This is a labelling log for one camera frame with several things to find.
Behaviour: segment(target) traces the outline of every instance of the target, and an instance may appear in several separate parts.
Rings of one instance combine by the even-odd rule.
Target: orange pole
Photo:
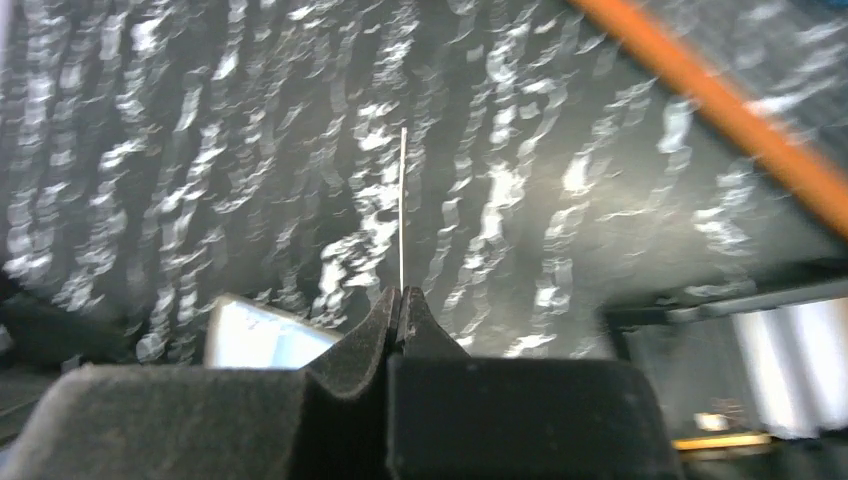
[[[628,0],[570,0],[621,40],[643,65],[673,89],[700,103],[700,112],[754,156],[811,211],[848,240],[848,180],[809,147],[745,107],[746,98],[705,68],[705,60],[674,40],[660,23]]]

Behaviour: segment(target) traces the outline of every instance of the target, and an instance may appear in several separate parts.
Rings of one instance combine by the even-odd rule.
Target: black shape
[[[612,361],[389,359],[396,478],[679,478],[654,393]]]
[[[80,355],[103,363],[137,363],[127,318],[105,302],[96,311],[65,311],[0,276],[0,324],[14,340],[16,362],[58,367]]]

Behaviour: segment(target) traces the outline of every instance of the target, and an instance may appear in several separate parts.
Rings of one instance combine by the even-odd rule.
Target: blurry object
[[[291,313],[222,295],[206,339],[211,368],[295,370],[326,352],[342,335],[303,323]]]
[[[761,433],[817,438],[848,427],[846,296],[842,279],[605,317],[616,354],[654,385],[678,447],[742,446]],[[707,447],[713,437],[721,441]]]

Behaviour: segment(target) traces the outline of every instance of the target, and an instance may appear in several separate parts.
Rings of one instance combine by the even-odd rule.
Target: thin wire
[[[398,180],[398,250],[400,253],[400,288],[403,289],[403,258],[405,244],[403,239],[403,231],[406,223],[404,223],[403,213],[406,210],[405,193],[406,193],[406,127],[400,129],[400,178]]]

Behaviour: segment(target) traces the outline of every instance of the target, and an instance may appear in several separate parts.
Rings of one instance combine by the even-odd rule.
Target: yellow object
[[[770,435],[748,432],[675,440],[674,448],[677,450],[704,450],[707,448],[753,447],[756,445],[768,445],[769,443],[771,443]]]

